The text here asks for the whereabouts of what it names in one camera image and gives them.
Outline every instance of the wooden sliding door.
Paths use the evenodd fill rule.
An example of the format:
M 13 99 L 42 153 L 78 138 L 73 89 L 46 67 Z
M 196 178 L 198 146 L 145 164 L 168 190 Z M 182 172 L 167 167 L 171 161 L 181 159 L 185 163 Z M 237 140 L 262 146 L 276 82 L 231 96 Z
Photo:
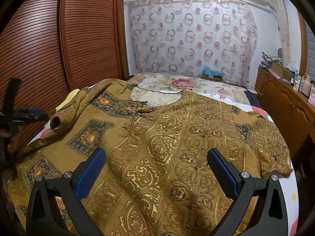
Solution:
M 26 0 L 0 36 L 0 108 L 10 77 L 16 108 L 57 107 L 75 88 L 121 78 L 117 0 Z M 25 146 L 44 123 L 23 127 Z
M 22 84 L 16 108 L 50 111 L 69 93 L 59 51 L 59 0 L 26 0 L 0 36 L 0 107 L 10 77 Z M 23 127 L 20 146 L 26 145 L 44 123 Z
M 72 88 L 121 78 L 117 0 L 61 0 L 60 31 Z

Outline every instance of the blue gripper pad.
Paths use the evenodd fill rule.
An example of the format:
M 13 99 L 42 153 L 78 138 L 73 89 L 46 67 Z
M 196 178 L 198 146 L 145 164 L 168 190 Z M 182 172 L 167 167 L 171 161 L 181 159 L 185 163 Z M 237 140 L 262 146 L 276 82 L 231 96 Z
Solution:
M 224 165 L 219 155 L 214 151 L 214 148 L 208 151 L 207 161 L 225 196 L 232 200 L 235 200 L 238 195 L 237 181 L 235 180 L 229 169 Z
M 29 113 L 42 113 L 42 114 L 45 114 L 45 110 L 43 110 L 43 109 L 29 109 L 28 112 Z
M 80 164 L 74 171 L 74 174 L 79 173 L 78 178 L 75 180 L 75 195 L 78 200 L 87 198 L 98 175 L 104 167 L 105 162 L 105 150 L 102 148 L 97 148 L 85 162 L 81 163 L 85 166 L 85 168 L 80 171 Z

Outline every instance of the bottle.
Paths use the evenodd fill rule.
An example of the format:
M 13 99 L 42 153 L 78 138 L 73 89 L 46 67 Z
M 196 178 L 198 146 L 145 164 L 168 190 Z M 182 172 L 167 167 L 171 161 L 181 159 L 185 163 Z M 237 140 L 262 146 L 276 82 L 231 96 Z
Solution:
M 301 90 L 302 90 L 303 82 L 304 82 L 304 80 L 305 80 L 305 77 L 304 77 L 304 76 L 305 76 L 305 75 L 303 75 L 303 76 L 301 77 L 299 91 L 301 91 Z
M 311 92 L 311 77 L 309 75 L 304 75 L 303 78 L 305 77 L 305 80 L 303 81 L 301 92 L 309 97 L 310 92 Z
M 300 89 L 300 83 L 301 83 L 301 76 L 297 75 L 295 80 L 294 80 L 294 84 L 293 84 L 293 90 L 295 90 L 296 92 L 299 91 Z

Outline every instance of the paisley pattern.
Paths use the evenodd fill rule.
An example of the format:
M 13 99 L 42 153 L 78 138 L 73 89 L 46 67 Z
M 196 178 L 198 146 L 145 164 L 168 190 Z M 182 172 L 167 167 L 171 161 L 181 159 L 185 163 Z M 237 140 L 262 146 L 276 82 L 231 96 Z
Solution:
M 29 187 L 33 186 L 35 178 L 39 175 L 50 179 L 60 177 L 62 173 L 45 156 L 41 156 L 37 162 L 26 169 L 25 180 Z
M 237 106 L 232 106 L 232 113 L 239 114 L 240 111 L 241 111 L 241 109 L 238 108 Z
M 251 131 L 252 131 L 252 127 L 245 123 L 245 124 L 237 124 L 235 123 L 235 126 L 237 127 L 237 129 L 240 131 L 241 135 L 242 135 L 242 140 L 247 143 L 250 144 L 250 137 L 251 137 Z
M 138 115 L 137 109 L 143 107 L 145 104 L 145 102 L 139 101 L 119 100 L 105 91 L 93 100 L 90 105 L 102 110 L 110 116 L 132 118 Z
M 216 147 L 252 176 L 292 171 L 278 129 L 257 113 L 234 113 L 228 104 L 183 90 L 182 97 L 170 105 L 138 105 L 138 115 L 119 117 L 120 105 L 132 103 L 126 86 L 119 80 L 101 82 L 89 93 L 80 91 L 72 104 L 58 112 L 60 126 L 33 144 L 32 148 L 40 149 L 18 166 L 18 182 L 9 183 L 16 207 L 28 202 L 35 174 L 60 175 L 100 146 L 106 150 L 107 162 L 84 206 L 105 235 L 209 235 L 232 203 L 207 164 L 210 148 Z M 100 98 L 107 98 L 111 106 L 104 101 L 101 108 L 89 105 L 100 103 Z M 63 127 L 67 135 L 56 139 L 58 131 L 66 132 Z M 54 142 L 43 147 L 47 142 L 41 141 L 46 139 Z M 22 194 L 16 193 L 21 181 L 29 182 Z M 74 232 L 62 202 L 57 202 Z M 237 233 L 245 229 L 254 204 Z
M 109 121 L 90 120 L 67 145 L 81 155 L 90 156 L 100 146 L 104 133 L 114 126 Z

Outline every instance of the bed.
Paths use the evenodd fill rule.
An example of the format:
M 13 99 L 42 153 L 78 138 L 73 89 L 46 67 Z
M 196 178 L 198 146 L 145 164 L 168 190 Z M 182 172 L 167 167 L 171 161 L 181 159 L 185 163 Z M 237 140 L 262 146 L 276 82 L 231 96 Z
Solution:
M 136 88 L 137 91 L 132 92 L 131 99 L 136 101 L 146 101 L 152 106 L 165 105 L 167 104 L 167 102 L 172 103 L 176 101 L 176 95 L 180 95 L 180 91 L 182 89 L 190 89 L 192 91 L 198 92 L 202 96 L 212 98 L 232 106 L 236 106 L 245 112 L 259 112 L 267 120 L 272 121 L 272 118 L 267 114 L 267 112 L 265 112 L 261 108 L 251 106 L 249 104 L 249 101 L 245 95 L 246 90 L 241 87 L 190 77 L 150 73 L 135 75 L 133 78 L 128 80 L 128 82 L 132 85 L 138 85 L 139 87 Z M 157 97 L 159 93 L 174 94 L 170 95 L 173 99 L 166 100 L 165 98 L 155 98 L 154 100 L 150 100 L 150 97 L 152 96 L 151 91 L 156 92 Z M 70 101 L 77 92 L 78 90 L 74 90 L 72 93 L 70 93 L 67 99 L 62 103 L 62 105 L 57 108 L 57 110 L 60 109 L 68 101 Z M 49 133 L 50 124 L 48 123 L 45 125 L 43 130 L 37 136 L 35 136 L 34 139 L 32 139 L 32 141 L 38 138 L 44 138 Z M 280 179 L 286 201 L 288 212 L 288 235 L 294 235 L 297 228 L 299 210 L 298 191 L 295 174 L 294 171 L 289 175 L 282 175 L 277 172 L 275 174 Z

